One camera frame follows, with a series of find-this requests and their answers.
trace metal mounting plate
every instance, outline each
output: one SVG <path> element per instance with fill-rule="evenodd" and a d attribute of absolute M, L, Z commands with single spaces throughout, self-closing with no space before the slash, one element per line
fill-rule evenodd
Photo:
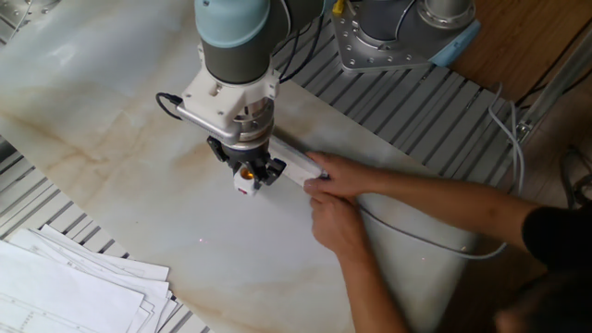
<path fill-rule="evenodd" d="M 364 4 L 356 3 L 360 9 Z M 431 63 L 402 43 L 392 43 L 390 50 L 377 50 L 356 37 L 354 14 L 345 8 L 341 17 L 332 16 L 343 68 L 354 72 L 393 69 L 429 68 Z"/>

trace orange component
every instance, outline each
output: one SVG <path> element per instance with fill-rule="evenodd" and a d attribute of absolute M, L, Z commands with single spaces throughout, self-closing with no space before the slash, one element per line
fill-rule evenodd
<path fill-rule="evenodd" d="M 240 176 L 243 179 L 247 179 L 247 180 L 251 180 L 254 178 L 254 174 L 252 174 L 251 171 L 249 171 L 249 169 L 246 167 L 244 167 L 240 170 Z"/>

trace white paper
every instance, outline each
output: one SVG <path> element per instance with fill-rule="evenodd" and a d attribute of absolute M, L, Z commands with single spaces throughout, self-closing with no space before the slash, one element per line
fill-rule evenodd
<path fill-rule="evenodd" d="M 62 234 L 61 232 L 51 228 L 48 225 L 44 225 L 41 231 L 37 231 L 51 238 L 54 241 L 58 241 L 63 243 L 65 246 L 70 247 L 71 249 L 80 250 L 82 253 L 87 253 L 88 255 L 95 256 L 98 258 L 99 261 L 102 263 L 107 262 L 111 264 L 113 267 L 122 269 L 133 276 L 140 277 L 140 278 L 148 278 L 154 279 L 158 281 L 166 281 L 168 276 L 168 267 L 160 266 L 160 265 L 152 265 L 137 262 L 134 260 L 117 258 L 114 256 L 100 254 L 100 253 L 93 253 L 90 250 L 80 246 L 74 240 L 71 240 L 66 235 Z"/>
<path fill-rule="evenodd" d="M 36 230 L 19 230 L 11 238 L 10 242 L 31 252 L 51 258 L 63 265 L 69 265 L 81 272 L 142 293 L 144 295 L 142 308 L 152 312 L 153 315 L 150 315 L 148 321 L 142 326 L 141 332 L 155 332 L 157 330 L 160 316 L 168 302 L 167 282 L 131 277 L 127 272 L 124 272 L 126 275 L 115 274 L 102 267 L 101 263 L 97 264 L 94 261 L 87 260 L 86 256 L 79 255 L 80 250 L 75 253 L 72 251 L 74 249 L 66 248 L 61 243 L 51 242 Z"/>
<path fill-rule="evenodd" d="M 166 281 L 168 276 L 168 267 L 160 265 L 146 264 L 135 260 L 123 259 L 111 255 L 95 253 L 99 260 L 108 262 L 124 271 L 131 273 L 139 278 L 148 278 L 156 281 Z"/>
<path fill-rule="evenodd" d="M 126 333 L 143 298 L 139 292 L 3 241 L 0 267 L 0 295 L 11 304 L 21 304 L 0 311 L 0 322 L 5 326 L 18 325 L 13 327 L 17 331 L 63 333 L 64 323 L 70 323 L 80 327 L 74 328 L 78 330 L 74 332 Z M 14 321 L 24 313 L 29 320 Z"/>
<path fill-rule="evenodd" d="M 175 301 L 168 300 L 166 302 L 165 309 L 163 309 L 163 313 L 160 315 L 160 319 L 158 319 L 158 330 L 165 325 L 168 318 L 173 314 L 173 311 L 175 311 L 177 305 L 178 303 Z"/>
<path fill-rule="evenodd" d="M 150 313 L 142 308 L 138 309 L 138 312 L 133 318 L 131 325 L 128 328 L 128 333 L 138 333 L 140 328 L 148 321 Z"/>

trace marble surface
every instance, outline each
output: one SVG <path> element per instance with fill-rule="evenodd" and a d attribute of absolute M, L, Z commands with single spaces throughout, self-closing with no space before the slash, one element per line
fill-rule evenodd
<path fill-rule="evenodd" d="M 0 135 L 139 260 L 171 267 L 172 290 L 216 333 L 353 332 L 333 253 L 311 233 L 309 198 L 280 178 L 234 191 L 207 134 L 164 114 L 199 61 L 190 0 L 63 0 L 0 52 Z M 303 149 L 432 175 L 288 82 L 277 134 Z M 377 195 L 390 224 L 461 249 L 473 236 Z M 412 326 L 431 331 L 464 261 L 367 220 Z"/>

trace metal handle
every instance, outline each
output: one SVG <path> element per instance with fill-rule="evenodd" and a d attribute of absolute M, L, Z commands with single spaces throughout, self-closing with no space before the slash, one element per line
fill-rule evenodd
<path fill-rule="evenodd" d="M 181 106 L 177 106 L 177 112 L 179 112 L 180 117 L 189 120 L 204 130 L 207 130 L 213 137 L 219 139 L 224 144 L 235 144 L 241 138 L 241 124 L 239 123 L 233 122 L 228 127 L 220 129 L 205 121 L 205 119 L 199 115 L 186 110 Z"/>

